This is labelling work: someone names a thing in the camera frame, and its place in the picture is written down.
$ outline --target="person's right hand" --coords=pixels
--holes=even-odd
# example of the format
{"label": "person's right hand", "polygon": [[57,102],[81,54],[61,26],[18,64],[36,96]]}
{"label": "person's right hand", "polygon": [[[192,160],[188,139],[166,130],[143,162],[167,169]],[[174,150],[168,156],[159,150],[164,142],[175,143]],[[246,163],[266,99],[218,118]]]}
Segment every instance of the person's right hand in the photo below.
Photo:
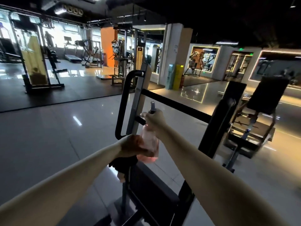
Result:
{"label": "person's right hand", "polygon": [[140,114],[140,116],[146,120],[148,127],[151,130],[155,131],[157,137],[158,131],[160,131],[165,125],[167,125],[163,112],[159,109],[156,109],[156,112],[153,114],[143,112]]}

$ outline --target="black rubber mat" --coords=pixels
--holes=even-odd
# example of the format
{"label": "black rubber mat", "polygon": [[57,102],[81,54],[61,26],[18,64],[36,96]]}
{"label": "black rubber mat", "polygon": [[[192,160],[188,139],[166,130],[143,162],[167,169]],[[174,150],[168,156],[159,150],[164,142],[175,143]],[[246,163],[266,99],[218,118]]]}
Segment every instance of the black rubber mat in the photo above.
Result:
{"label": "black rubber mat", "polygon": [[[22,79],[0,80],[0,112],[122,94],[121,85],[111,86],[111,81],[102,81],[94,76],[66,77],[60,81],[65,88],[28,95]],[[161,88],[164,86],[150,82],[148,89]]]}
{"label": "black rubber mat", "polygon": [[199,85],[204,83],[213,83],[218,82],[219,80],[213,79],[213,78],[207,78],[207,77],[194,77],[185,75],[184,84],[183,86],[193,86],[193,85]]}

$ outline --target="hand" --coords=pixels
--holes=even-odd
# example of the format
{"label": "hand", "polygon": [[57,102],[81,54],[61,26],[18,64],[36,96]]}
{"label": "hand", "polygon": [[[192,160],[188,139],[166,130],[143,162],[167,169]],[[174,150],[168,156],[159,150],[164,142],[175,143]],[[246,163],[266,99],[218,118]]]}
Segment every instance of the hand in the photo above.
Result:
{"label": "hand", "polygon": [[120,139],[117,144],[120,144],[121,151],[116,156],[119,157],[131,157],[135,155],[144,155],[147,157],[153,157],[154,152],[141,148],[140,146],[143,145],[143,140],[139,135],[128,135]]}
{"label": "hand", "polygon": [[167,125],[163,112],[159,109],[156,109],[154,114],[143,112],[140,114],[140,116],[146,120],[148,127],[155,131],[157,138],[159,138],[158,132]]}

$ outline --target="person's left arm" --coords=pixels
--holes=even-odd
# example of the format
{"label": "person's left arm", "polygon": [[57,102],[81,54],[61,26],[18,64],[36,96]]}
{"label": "person's left arm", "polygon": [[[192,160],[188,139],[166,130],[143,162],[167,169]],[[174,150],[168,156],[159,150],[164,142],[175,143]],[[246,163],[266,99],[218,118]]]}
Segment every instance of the person's left arm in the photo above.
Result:
{"label": "person's left arm", "polygon": [[126,136],[24,191],[0,206],[0,225],[55,226],[112,160],[153,156],[138,146],[140,141]]}

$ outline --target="person's left hand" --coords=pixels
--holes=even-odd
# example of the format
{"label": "person's left hand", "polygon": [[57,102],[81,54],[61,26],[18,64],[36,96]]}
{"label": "person's left hand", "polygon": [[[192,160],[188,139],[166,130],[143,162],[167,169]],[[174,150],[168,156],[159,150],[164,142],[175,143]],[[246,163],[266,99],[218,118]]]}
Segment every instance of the person's left hand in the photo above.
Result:
{"label": "person's left hand", "polygon": [[120,144],[121,146],[121,151],[116,156],[117,158],[131,157],[135,155],[144,155],[147,157],[154,156],[154,152],[140,147],[143,145],[143,139],[140,135],[128,135],[117,141],[117,144]]}

